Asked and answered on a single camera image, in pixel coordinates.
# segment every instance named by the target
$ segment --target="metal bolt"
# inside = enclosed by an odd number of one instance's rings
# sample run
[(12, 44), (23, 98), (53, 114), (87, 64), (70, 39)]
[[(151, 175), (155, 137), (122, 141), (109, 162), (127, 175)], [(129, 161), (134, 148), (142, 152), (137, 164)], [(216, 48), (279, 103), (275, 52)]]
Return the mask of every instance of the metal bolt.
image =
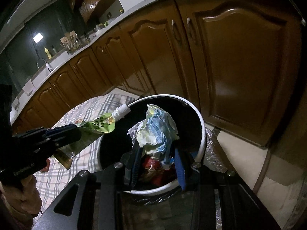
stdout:
[(195, 169), (199, 169), (201, 167), (201, 163), (194, 162), (194, 163), (192, 163), (192, 167), (195, 168)]
[(118, 163), (114, 164), (114, 168), (116, 168), (116, 169), (121, 169), (122, 166), (123, 166), (123, 164), (121, 162), (118, 162)]
[(90, 172), (88, 170), (81, 170), (79, 172), (79, 176), (84, 177), (87, 176)]
[(226, 174), (229, 176), (235, 176), (235, 172), (233, 170), (227, 170)]

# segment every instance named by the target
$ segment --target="bubble wrap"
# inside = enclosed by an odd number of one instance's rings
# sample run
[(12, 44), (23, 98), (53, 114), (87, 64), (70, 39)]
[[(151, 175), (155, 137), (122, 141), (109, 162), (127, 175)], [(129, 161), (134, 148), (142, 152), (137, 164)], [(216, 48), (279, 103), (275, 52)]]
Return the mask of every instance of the bubble wrap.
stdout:
[(234, 170), (220, 143), (217, 141), (212, 131), (206, 128), (207, 147), (204, 155), (204, 165), (210, 170), (217, 172), (226, 172), (229, 169)]

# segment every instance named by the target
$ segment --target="checkered mat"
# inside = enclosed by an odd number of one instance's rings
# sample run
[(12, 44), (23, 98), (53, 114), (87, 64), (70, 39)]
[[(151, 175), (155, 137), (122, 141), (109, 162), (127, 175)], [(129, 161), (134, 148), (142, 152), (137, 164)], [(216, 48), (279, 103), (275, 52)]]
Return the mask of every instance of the checkered mat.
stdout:
[[(76, 119), (83, 119), (84, 121), (94, 120), (104, 113), (114, 111), (124, 103), (130, 104), (134, 100), (135, 99), (132, 97), (120, 94), (109, 94), (91, 98), (71, 109), (54, 125), (54, 127), (73, 123)], [(34, 174), (37, 179), (36, 187), (43, 202), (41, 208), (42, 212), (50, 206), (51, 202), (80, 170), (86, 169), (91, 173), (100, 170), (97, 159), (97, 152), (99, 149), (98, 142), (99, 139), (76, 155), (69, 170), (64, 168), (55, 158), (50, 158), (49, 171), (46, 173), (37, 172)], [(41, 213), (34, 219), (34, 223), (40, 216)]]

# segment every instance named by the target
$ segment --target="wooden cabinet door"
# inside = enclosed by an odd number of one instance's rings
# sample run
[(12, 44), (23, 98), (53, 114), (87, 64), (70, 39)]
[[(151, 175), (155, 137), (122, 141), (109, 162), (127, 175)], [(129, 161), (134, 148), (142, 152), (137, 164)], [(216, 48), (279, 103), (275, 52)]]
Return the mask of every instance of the wooden cabinet door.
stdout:
[(194, 65), (182, 21), (173, 0), (145, 8), (120, 24), (125, 48), (143, 66), (152, 92), (199, 98)]
[(68, 63), (57, 70), (49, 81), (69, 109), (90, 99), (90, 95)]
[(69, 64), (91, 97), (100, 96), (111, 88), (112, 85), (91, 48), (83, 50)]
[(80, 14), (85, 22), (88, 21), (90, 17), (90, 12), (88, 11), (85, 1), (82, 2), (81, 7), (79, 8)]
[(45, 119), (44, 115), (40, 113), (32, 100), (30, 100), (26, 107), (22, 110), (20, 118), (29, 129), (49, 126), (48, 121)]
[(69, 111), (69, 107), (59, 97), (49, 81), (46, 81), (32, 98), (40, 114), (44, 115), (48, 127), (52, 127)]
[(300, 19), (287, 0), (176, 0), (205, 120), (265, 145), (300, 62)]
[(127, 54), (119, 27), (106, 33), (92, 48), (113, 85), (138, 95), (151, 94), (146, 71)]
[(20, 117), (18, 117), (12, 125), (13, 134), (23, 133), (30, 129), (31, 127), (28, 124), (25, 124)]

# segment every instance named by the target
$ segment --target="crumpled paper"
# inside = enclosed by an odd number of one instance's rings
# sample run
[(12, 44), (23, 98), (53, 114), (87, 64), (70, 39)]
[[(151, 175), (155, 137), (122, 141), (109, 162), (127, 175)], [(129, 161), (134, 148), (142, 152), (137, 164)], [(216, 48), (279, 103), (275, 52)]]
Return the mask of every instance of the crumpled paper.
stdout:
[(147, 105), (146, 118), (128, 130), (128, 135), (139, 142), (143, 153), (160, 160), (163, 168), (170, 167), (169, 152), (174, 140), (179, 139), (178, 131), (171, 115), (162, 108)]

